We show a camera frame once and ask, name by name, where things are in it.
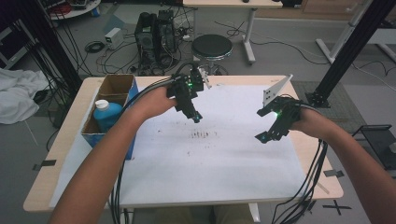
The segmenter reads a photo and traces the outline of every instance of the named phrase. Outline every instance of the open box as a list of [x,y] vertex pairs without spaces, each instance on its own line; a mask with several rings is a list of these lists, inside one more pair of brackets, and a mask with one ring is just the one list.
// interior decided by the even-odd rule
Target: open box
[[[86,120],[83,120],[84,125],[81,130],[81,135],[94,147],[102,138],[105,133],[101,133],[99,126],[93,117],[93,111],[95,110],[95,102],[98,100],[107,100],[110,103],[117,103],[119,105],[125,105],[129,99],[134,97],[138,93],[136,81],[133,75],[107,75],[103,80],[102,85],[99,88],[91,106],[90,112]],[[132,158],[134,150],[134,139],[129,147],[126,155],[126,160]]]

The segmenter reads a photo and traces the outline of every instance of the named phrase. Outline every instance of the human arm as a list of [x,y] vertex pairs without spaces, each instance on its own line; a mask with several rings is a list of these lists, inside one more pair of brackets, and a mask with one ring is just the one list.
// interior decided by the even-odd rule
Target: human arm
[[372,223],[396,220],[396,182],[350,134],[318,112],[305,108],[292,129],[320,138],[332,147]]
[[176,100],[166,98],[166,88],[160,87],[127,109],[79,166],[49,223],[97,223],[137,130],[175,105]]

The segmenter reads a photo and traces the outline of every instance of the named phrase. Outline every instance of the person's right arm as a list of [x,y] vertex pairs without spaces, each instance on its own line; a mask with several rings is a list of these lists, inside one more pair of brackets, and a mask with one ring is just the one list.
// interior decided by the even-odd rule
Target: person's right arm
[[346,131],[318,112],[302,108],[293,130],[326,141],[334,150],[372,223],[396,221],[396,182]]

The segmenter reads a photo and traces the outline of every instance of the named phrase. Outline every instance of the blue bottle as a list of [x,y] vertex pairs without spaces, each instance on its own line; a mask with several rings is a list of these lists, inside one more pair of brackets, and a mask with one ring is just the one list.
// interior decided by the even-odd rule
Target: blue bottle
[[96,109],[93,117],[96,119],[101,133],[107,133],[120,117],[122,106],[116,103],[109,103],[107,100],[95,102]]

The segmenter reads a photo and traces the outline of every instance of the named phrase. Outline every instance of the round black stool seat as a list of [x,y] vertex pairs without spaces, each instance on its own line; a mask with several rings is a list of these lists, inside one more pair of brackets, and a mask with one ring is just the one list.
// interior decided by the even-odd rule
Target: round black stool seat
[[221,60],[232,50],[233,43],[222,35],[201,35],[192,41],[192,53],[198,58]]

